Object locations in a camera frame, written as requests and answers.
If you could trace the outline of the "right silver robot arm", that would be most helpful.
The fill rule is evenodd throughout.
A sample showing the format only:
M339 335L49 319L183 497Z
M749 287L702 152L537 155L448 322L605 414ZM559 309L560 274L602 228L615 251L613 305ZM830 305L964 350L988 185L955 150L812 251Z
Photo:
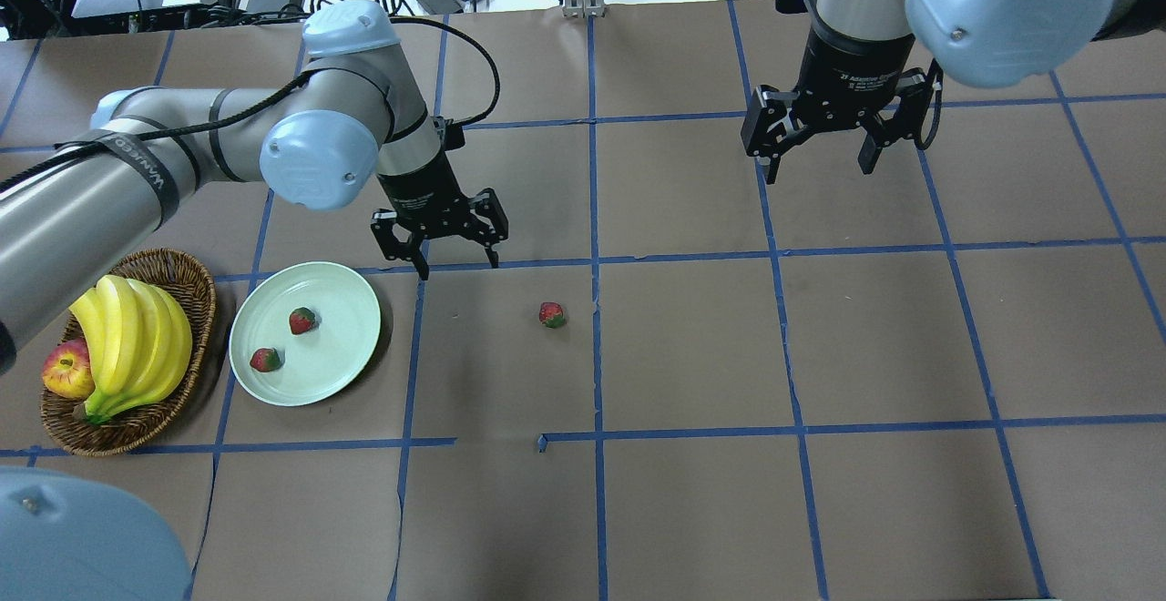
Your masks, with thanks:
M1163 0L774 0L812 20L791 91L754 88L742 149L770 183L812 137L862 130L859 169L900 140L937 135L944 83L1005 89L1049 74L1094 41L1163 32Z

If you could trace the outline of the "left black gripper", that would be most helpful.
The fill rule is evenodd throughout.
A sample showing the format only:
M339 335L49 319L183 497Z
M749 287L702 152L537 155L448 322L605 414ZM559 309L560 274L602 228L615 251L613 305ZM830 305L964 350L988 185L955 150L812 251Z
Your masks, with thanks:
M480 245L490 268L500 268L496 245L508 239L510 222L498 194L492 188L463 193L445 151L405 158L382 146L375 179L391 204L371 219L385 260L410 260L421 281L429 281L424 242L457 236Z

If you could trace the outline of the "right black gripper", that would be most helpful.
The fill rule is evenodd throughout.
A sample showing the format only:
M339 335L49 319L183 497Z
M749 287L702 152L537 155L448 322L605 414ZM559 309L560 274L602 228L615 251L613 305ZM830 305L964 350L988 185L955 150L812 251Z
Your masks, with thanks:
M742 121L746 156L766 158L765 183L774 186L782 158L812 137L865 132L858 154L864 175L898 140L928 149L942 116L944 69L907 68L915 39L884 42L827 39L812 32L795 88L759 84Z

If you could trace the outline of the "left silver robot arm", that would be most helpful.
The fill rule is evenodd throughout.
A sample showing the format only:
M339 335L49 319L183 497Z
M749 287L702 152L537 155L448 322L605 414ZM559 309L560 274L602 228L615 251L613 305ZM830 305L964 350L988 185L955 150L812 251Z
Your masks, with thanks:
M379 4L347 0L302 25L308 61L279 89L120 90L83 135L3 181L3 370L66 303L113 268L211 182L262 182L315 211L346 207L367 181L387 260L429 273L424 242L482 245L492 268L510 222L492 188L465 194L448 152L466 119L431 116L396 25Z

